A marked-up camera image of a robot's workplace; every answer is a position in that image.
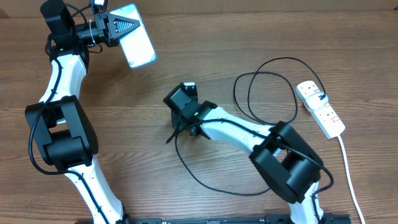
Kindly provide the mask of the Samsung Galaxy smartphone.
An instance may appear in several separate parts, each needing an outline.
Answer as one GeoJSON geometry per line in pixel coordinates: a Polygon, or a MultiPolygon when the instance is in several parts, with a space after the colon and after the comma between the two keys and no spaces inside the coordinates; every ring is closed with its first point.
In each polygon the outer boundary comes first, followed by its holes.
{"type": "Polygon", "coordinates": [[[141,67],[156,60],[157,56],[150,41],[141,15],[135,4],[128,4],[109,13],[115,19],[136,19],[141,26],[119,40],[128,65],[131,68],[141,67]]]}

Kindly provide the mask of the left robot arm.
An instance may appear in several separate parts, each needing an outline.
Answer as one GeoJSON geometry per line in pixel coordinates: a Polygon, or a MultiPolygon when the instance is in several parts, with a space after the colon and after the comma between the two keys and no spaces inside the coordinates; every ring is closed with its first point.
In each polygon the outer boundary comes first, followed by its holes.
{"type": "Polygon", "coordinates": [[[136,5],[113,11],[107,1],[90,1],[92,19],[74,20],[83,10],[51,0],[40,11],[50,29],[45,53],[52,74],[38,103],[25,109],[30,127],[28,149],[37,148],[53,175],[66,176],[79,191],[93,223],[131,223],[123,203],[111,190],[98,160],[98,138],[79,95],[94,47],[120,47],[131,68],[153,62],[154,48],[136,5]]]}

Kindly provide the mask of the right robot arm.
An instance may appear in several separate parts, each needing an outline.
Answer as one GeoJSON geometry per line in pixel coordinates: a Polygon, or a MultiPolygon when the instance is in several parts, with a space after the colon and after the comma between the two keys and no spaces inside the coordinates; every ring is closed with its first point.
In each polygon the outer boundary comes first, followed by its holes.
{"type": "Polygon", "coordinates": [[[199,103],[194,83],[177,85],[163,101],[172,112],[173,138],[187,130],[249,154],[268,187],[290,207],[289,214],[267,214],[264,223],[339,223],[318,201],[326,189],[319,186],[323,161],[289,124],[254,124],[212,102],[199,103]]]}

